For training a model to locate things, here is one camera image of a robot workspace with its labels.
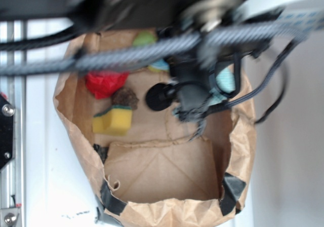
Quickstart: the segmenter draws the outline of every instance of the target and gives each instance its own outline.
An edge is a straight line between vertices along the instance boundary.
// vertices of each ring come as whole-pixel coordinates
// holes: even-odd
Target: red plastic bag
[[[86,75],[86,87],[96,99],[108,98],[124,86],[129,72],[90,72]]]

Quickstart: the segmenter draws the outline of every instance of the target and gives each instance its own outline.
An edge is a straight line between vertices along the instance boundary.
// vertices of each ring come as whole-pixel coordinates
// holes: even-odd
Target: cable
[[[278,105],[282,102],[289,83],[289,73],[288,73],[288,67],[285,62],[281,64],[281,76],[282,76],[282,86],[281,86],[281,92],[276,101],[266,110],[266,112],[262,115],[261,118],[255,121],[255,124],[260,124],[264,122],[269,115],[278,107]]]
[[[198,32],[161,40],[153,45],[144,47],[131,47],[95,55],[86,55],[78,60],[67,58],[62,61],[49,61],[38,63],[22,63],[19,66],[8,64],[0,68],[0,76],[31,75],[40,73],[66,72],[66,71],[92,71],[105,70],[125,71],[134,70],[148,65],[152,60],[183,53],[193,49],[200,42],[206,48],[203,55],[208,55],[208,47],[235,46],[245,42],[262,41],[276,35],[293,36],[295,41],[306,40],[307,33],[293,27],[273,22],[246,24],[234,27],[215,29],[201,40]]]
[[[80,33],[75,31],[75,27],[71,26],[63,31],[46,37],[0,43],[0,51],[26,51],[36,48],[43,48],[72,40],[79,35]]]
[[[215,64],[213,69],[210,71],[210,75],[209,75],[209,83],[210,83],[211,88],[215,89],[216,93],[221,94],[221,95],[225,96],[226,98],[234,98],[241,91],[241,54],[240,54],[240,52],[235,52],[233,54],[233,63],[234,63],[234,83],[235,83],[234,91],[227,93],[218,86],[216,77],[218,76],[219,72],[221,72],[221,70],[223,70],[224,68],[217,70],[216,69],[216,66],[218,65],[217,63]]]
[[[296,48],[299,45],[299,43],[300,42],[297,42],[297,41],[291,41],[286,46],[286,48],[278,55],[276,61],[274,62],[274,64],[270,68],[270,70],[269,70],[268,74],[266,75],[266,77],[264,78],[263,82],[255,90],[253,90],[252,92],[248,93],[247,95],[244,95],[241,98],[236,99],[234,101],[223,102],[223,103],[220,103],[220,104],[210,106],[210,108],[206,112],[206,116],[208,116],[210,114],[213,114],[213,113],[216,113],[216,112],[221,112],[221,111],[224,111],[224,110],[231,109],[233,106],[236,106],[236,105],[238,105],[240,103],[243,103],[246,100],[249,100],[249,99],[253,98],[257,94],[259,94],[261,91],[263,91],[266,88],[266,86],[268,85],[268,83],[270,82],[270,80],[273,77],[275,71],[282,64],[283,60],[293,51],[294,48]]]

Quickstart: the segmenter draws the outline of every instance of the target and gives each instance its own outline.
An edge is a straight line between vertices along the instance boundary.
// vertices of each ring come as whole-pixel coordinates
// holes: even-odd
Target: screw head
[[[5,156],[5,158],[8,160],[8,159],[11,158],[11,153],[6,152],[6,153],[4,154],[4,156]]]
[[[16,223],[16,221],[17,221],[17,217],[12,213],[8,213],[5,216],[5,223],[9,227],[13,226]]]
[[[15,108],[10,104],[5,104],[2,107],[2,114],[6,117],[12,117],[15,113]]]

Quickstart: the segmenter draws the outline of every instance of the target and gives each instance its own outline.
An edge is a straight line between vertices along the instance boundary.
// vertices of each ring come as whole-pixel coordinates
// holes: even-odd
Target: gray braided cable sleeve
[[[293,27],[274,22],[246,24],[219,28],[207,34],[202,40],[198,32],[161,40],[154,45],[120,49],[85,55],[81,58],[67,58],[61,61],[23,63],[0,68],[1,76],[31,75],[65,71],[135,70],[147,66],[154,60],[183,53],[193,49],[199,43],[207,48],[231,46],[251,41],[262,41],[275,36],[293,37],[297,43],[307,39],[307,34]]]

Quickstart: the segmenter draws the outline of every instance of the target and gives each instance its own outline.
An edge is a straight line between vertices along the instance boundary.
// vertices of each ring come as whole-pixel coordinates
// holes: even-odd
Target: paper bag
[[[80,47],[89,53],[129,47],[137,33],[87,34],[70,43],[66,56]],[[147,90],[168,79],[146,68],[130,73],[125,86],[139,104],[123,137],[92,132],[93,115],[111,101],[96,100],[84,74],[60,75],[54,105],[105,216],[123,226],[217,226],[245,204],[256,146],[254,104],[208,116],[204,135],[189,142],[195,124],[180,123],[174,107],[156,112],[145,105]],[[238,97],[251,91],[245,75],[241,87]],[[94,144],[108,148],[104,163]]]

